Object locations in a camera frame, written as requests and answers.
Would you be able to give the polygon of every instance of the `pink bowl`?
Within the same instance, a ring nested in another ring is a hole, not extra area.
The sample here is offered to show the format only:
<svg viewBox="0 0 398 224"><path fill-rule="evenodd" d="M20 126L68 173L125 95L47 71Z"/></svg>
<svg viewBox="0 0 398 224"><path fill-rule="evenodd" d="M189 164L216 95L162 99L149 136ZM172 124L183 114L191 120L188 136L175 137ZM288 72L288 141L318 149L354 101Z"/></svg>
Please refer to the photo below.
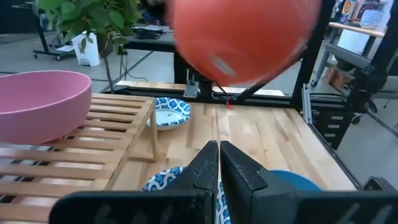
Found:
<svg viewBox="0 0 398 224"><path fill-rule="evenodd" d="M77 128L91 104L91 80L68 71L0 77L0 142L37 145Z"/></svg>

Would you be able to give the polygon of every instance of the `metal bracket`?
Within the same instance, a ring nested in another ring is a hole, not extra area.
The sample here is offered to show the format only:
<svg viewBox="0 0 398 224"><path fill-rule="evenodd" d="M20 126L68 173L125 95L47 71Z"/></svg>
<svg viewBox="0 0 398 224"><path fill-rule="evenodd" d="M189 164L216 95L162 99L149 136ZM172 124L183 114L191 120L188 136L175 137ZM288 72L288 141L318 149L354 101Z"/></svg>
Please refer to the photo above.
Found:
<svg viewBox="0 0 398 224"><path fill-rule="evenodd" d="M370 177L361 190L386 190L395 192L396 189L382 177Z"/></svg>
<svg viewBox="0 0 398 224"><path fill-rule="evenodd" d="M303 119L307 124L312 124L312 109L311 109L311 99L310 92L308 90L308 83L303 84L302 89L302 99L303 99Z"/></svg>
<svg viewBox="0 0 398 224"><path fill-rule="evenodd" d="M199 82L196 82L193 77L187 80L187 85L184 91L184 97L196 98L199 91Z"/></svg>
<svg viewBox="0 0 398 224"><path fill-rule="evenodd" d="M349 50L346 50L334 44L326 44L325 48L331 54L335 55L338 58L341 58L345 62L353 64L355 67L358 68L365 68L371 63L370 59L362 55L350 52Z"/></svg>

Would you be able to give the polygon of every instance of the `blue and white plate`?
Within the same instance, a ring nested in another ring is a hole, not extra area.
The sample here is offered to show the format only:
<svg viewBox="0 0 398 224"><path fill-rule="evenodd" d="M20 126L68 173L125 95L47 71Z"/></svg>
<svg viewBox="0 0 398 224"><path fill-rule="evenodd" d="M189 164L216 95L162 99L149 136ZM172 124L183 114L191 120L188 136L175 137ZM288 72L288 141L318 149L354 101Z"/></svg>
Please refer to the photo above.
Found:
<svg viewBox="0 0 398 224"><path fill-rule="evenodd" d="M155 99L157 129L170 130L181 125L191 117L191 106L179 99L158 97Z"/></svg>

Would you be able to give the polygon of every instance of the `orange ball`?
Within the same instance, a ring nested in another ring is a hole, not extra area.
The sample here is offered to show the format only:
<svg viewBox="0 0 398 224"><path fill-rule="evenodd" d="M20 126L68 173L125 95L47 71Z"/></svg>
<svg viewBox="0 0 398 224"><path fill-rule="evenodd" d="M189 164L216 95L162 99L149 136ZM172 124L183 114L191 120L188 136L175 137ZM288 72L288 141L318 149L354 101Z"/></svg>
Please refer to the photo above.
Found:
<svg viewBox="0 0 398 224"><path fill-rule="evenodd" d="M272 80L304 49L320 0L172 0L177 49L222 85Z"/></svg>

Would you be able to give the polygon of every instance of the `floor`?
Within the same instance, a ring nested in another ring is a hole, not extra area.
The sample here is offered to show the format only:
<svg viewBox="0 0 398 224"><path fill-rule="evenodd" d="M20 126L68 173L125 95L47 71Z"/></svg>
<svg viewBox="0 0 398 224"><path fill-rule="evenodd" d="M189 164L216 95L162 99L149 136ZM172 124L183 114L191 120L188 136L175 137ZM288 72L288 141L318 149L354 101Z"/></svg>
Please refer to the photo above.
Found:
<svg viewBox="0 0 398 224"><path fill-rule="evenodd" d="M39 38L19 40L0 44L0 75L1 72L27 72L33 70L73 70L85 73L93 80L93 91L100 92L108 87L104 80L105 67L102 63L96 67L82 67L76 58L66 58L60 62L47 55L39 55L33 58L32 50L41 49ZM315 65L318 69L322 48ZM169 82L173 78L173 56L170 53L149 52L145 50L128 50L127 64L129 75L144 77L149 82ZM120 60L116 55L109 57L112 79L119 78ZM286 95L293 92L300 62L296 63L283 74L271 81L264 88L281 90ZM128 80L139 80L127 77ZM336 90L324 82L319 82L313 92L336 93ZM391 100L386 108L383 108L386 100L375 100L379 111L362 117L357 125L351 125L341 143L338 154L352 173L364 183L369 176L376 175L386 178L393 186L398 188L398 178L395 175L398 163L398 103Z"/></svg>

